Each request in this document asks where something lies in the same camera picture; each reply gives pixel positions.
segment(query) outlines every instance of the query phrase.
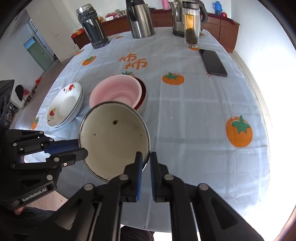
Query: chair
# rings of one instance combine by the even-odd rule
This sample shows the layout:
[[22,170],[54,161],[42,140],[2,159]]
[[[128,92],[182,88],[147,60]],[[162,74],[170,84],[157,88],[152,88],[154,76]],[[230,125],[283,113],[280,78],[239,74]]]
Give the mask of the chair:
[[27,105],[27,103],[30,102],[32,96],[35,94],[35,91],[28,91],[27,89],[24,89],[24,87],[22,85],[18,85],[17,87],[15,87],[15,92],[17,94],[17,97],[20,101],[25,101],[24,106]]

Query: dining table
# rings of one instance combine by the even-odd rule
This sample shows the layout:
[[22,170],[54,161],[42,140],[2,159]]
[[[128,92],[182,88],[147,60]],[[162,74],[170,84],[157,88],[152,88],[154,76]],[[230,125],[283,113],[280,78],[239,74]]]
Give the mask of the dining table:
[[[146,38],[124,32],[109,40],[102,48],[88,44],[76,53],[46,95],[34,129],[55,141],[77,139],[94,87],[112,75],[138,77],[147,86],[142,118],[158,162],[185,183],[207,183],[242,217],[256,215],[254,207],[268,190],[268,137],[260,106],[226,50],[208,31],[201,32],[199,48],[217,53],[228,73],[224,77],[208,74],[198,48],[186,47],[171,27],[155,28]],[[67,126],[49,127],[51,102],[62,88],[76,82],[84,92],[80,112]],[[35,153],[25,162],[44,162],[46,157],[49,154]],[[105,184],[79,161],[62,169],[57,191],[69,199],[87,183]],[[153,201],[150,165],[142,172],[140,200],[123,203],[121,223],[171,232],[169,204]]]

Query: stainless steel thermos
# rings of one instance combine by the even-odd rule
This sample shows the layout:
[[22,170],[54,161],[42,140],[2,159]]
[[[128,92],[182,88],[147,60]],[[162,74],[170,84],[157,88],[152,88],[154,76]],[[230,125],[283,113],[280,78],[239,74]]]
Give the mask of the stainless steel thermos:
[[78,8],[76,13],[94,49],[101,48],[109,43],[98,15],[91,4]]
[[126,0],[126,16],[134,38],[154,35],[150,11],[144,0]]

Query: enamel bowl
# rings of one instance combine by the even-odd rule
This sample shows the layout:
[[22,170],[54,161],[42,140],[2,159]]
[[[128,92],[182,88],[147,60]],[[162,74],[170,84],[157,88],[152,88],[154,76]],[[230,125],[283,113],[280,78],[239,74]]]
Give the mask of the enamel bowl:
[[137,79],[137,81],[139,81],[141,88],[142,88],[142,95],[140,98],[139,103],[135,106],[135,110],[139,113],[139,114],[143,114],[144,110],[146,109],[147,106],[147,102],[148,102],[148,89],[147,86],[145,84],[144,81],[142,81],[141,79],[139,79],[138,77],[134,77],[135,79]]
[[102,80],[93,89],[89,107],[105,101],[118,101],[134,108],[140,101],[142,88],[133,77],[125,74],[114,75]]
[[88,151],[88,169],[108,182],[143,154],[143,169],[150,154],[150,136],[141,116],[121,102],[103,102],[85,116],[79,132],[79,146]]

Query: black thermos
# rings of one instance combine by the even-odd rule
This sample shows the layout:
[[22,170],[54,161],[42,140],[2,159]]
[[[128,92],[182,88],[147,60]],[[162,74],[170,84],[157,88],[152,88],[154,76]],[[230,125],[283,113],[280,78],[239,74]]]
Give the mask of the black thermos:
[[76,13],[94,49],[101,48],[109,43],[98,15],[91,4],[78,8]]

